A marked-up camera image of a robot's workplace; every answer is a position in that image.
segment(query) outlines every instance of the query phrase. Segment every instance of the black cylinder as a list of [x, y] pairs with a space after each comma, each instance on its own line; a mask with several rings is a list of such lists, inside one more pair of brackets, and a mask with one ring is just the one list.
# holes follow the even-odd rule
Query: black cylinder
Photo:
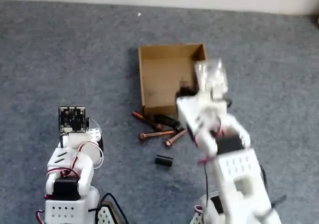
[[163, 115], [163, 114], [155, 114], [154, 121], [156, 123], [161, 123], [161, 124], [167, 125], [169, 127], [172, 127], [173, 129], [176, 130], [176, 132], [181, 132], [183, 130], [183, 127], [180, 125], [178, 120], [171, 118], [171, 117], [168, 117], [168, 116]]
[[171, 167], [173, 164], [173, 158], [162, 155], [156, 155], [155, 163], [166, 167]]

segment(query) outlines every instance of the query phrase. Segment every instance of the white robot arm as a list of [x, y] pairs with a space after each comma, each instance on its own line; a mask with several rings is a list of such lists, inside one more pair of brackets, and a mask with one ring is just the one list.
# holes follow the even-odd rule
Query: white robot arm
[[221, 60], [202, 62], [196, 68], [199, 91], [189, 96], [187, 89], [181, 88], [177, 93], [178, 118], [196, 147], [206, 154], [203, 163], [218, 187], [217, 193], [205, 195], [197, 212], [205, 224], [281, 224], [270, 203], [250, 135], [227, 113], [223, 95], [228, 85]]
[[[45, 211], [37, 211], [37, 220], [41, 224], [95, 224], [100, 195], [91, 182], [94, 169], [104, 159], [101, 128], [85, 117], [84, 107], [60, 107], [59, 129], [60, 142], [47, 164]], [[45, 212], [44, 222], [40, 212]]]

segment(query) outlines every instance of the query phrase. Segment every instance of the copper screw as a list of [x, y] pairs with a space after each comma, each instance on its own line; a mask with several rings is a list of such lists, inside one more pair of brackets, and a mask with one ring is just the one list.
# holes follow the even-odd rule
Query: copper screw
[[140, 113], [137, 113], [136, 111], [132, 112], [132, 115], [136, 118], [138, 118], [140, 121], [148, 124], [149, 126], [151, 126], [154, 130], [156, 131], [161, 131], [161, 129], [163, 128], [163, 126], [160, 123], [155, 123], [151, 120], [149, 120], [148, 118], [145, 118], [143, 115], [141, 115]]
[[167, 130], [167, 131], [156, 132], [156, 133], [140, 133], [139, 138], [140, 138], [140, 140], [145, 140], [147, 138], [159, 137], [159, 136], [164, 136], [164, 135], [169, 135], [169, 134], [175, 134], [175, 131], [174, 130]]
[[187, 133], [187, 129], [185, 128], [185, 129], [183, 129], [181, 132], [179, 132], [177, 135], [175, 135], [174, 137], [172, 137], [172, 138], [170, 138], [170, 139], [166, 139], [165, 141], [164, 141], [164, 144], [165, 144], [165, 146], [166, 147], [171, 147], [172, 146], [172, 144], [176, 141], [176, 140], [178, 140], [180, 137], [182, 137], [184, 134], [186, 134]]

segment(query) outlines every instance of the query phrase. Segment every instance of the open cardboard box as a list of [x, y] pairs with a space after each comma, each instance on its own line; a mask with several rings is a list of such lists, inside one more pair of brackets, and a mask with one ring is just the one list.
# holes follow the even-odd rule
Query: open cardboard box
[[175, 94], [181, 82], [196, 87], [194, 64], [206, 60], [203, 44], [139, 48], [142, 113], [176, 115]]

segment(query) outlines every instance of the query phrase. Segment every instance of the black wire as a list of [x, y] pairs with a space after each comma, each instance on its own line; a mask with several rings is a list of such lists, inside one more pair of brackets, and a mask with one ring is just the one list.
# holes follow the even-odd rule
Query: black wire
[[206, 206], [208, 205], [208, 176], [206, 171], [206, 164], [204, 164], [204, 171], [205, 171], [205, 179], [206, 179]]
[[268, 182], [267, 182], [267, 176], [266, 176], [265, 169], [264, 169], [264, 167], [262, 165], [260, 165], [260, 169], [261, 169], [261, 173], [263, 175], [263, 181], [264, 181], [264, 185], [265, 185], [266, 191], [268, 192]]
[[283, 195], [281, 197], [279, 197], [277, 200], [271, 202], [271, 208], [262, 216], [255, 216], [258, 220], [264, 220], [266, 219], [275, 209], [275, 207], [280, 204], [283, 203], [285, 200], [287, 200], [287, 195]]
[[69, 133], [63, 133], [60, 135], [60, 147], [63, 148], [63, 136], [69, 135]]
[[99, 201], [98, 206], [97, 206], [96, 209], [90, 209], [90, 210], [89, 210], [89, 212], [95, 211], [95, 217], [94, 217], [94, 222], [95, 222], [95, 224], [98, 224], [98, 222], [99, 222], [99, 218], [98, 218], [99, 211], [101, 210], [101, 208], [102, 208], [102, 206], [103, 206], [104, 200], [105, 200], [108, 196], [110, 196], [110, 197], [113, 199], [113, 201], [114, 201], [116, 207], [119, 209], [120, 213], [122, 214], [122, 217], [123, 217], [125, 223], [126, 223], [126, 224], [129, 224], [129, 221], [127, 220], [127, 218], [126, 218], [126, 216], [125, 216], [123, 210], [121, 209], [120, 205], [118, 204], [118, 202], [116, 201], [115, 197], [114, 197], [111, 193], [105, 194], [105, 195], [100, 199], [100, 201]]

